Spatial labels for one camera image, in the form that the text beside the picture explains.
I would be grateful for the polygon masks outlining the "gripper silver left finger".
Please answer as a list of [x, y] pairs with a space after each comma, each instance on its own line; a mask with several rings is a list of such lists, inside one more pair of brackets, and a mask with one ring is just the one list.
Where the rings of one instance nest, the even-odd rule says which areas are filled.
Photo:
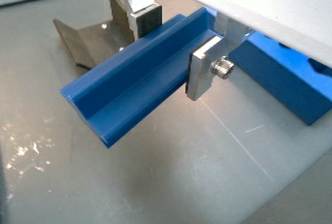
[[139, 39], [161, 24], [161, 6], [153, 0], [120, 0], [124, 4], [129, 29]]

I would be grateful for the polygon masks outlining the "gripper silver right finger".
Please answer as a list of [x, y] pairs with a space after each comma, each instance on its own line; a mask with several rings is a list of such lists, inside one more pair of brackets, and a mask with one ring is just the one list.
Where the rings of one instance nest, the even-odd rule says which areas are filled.
[[252, 34], [252, 29], [236, 20], [216, 13], [214, 20], [215, 34], [197, 46], [189, 54], [185, 80], [185, 96], [195, 101], [207, 91], [212, 77], [226, 79], [234, 64], [228, 61], [228, 53]]

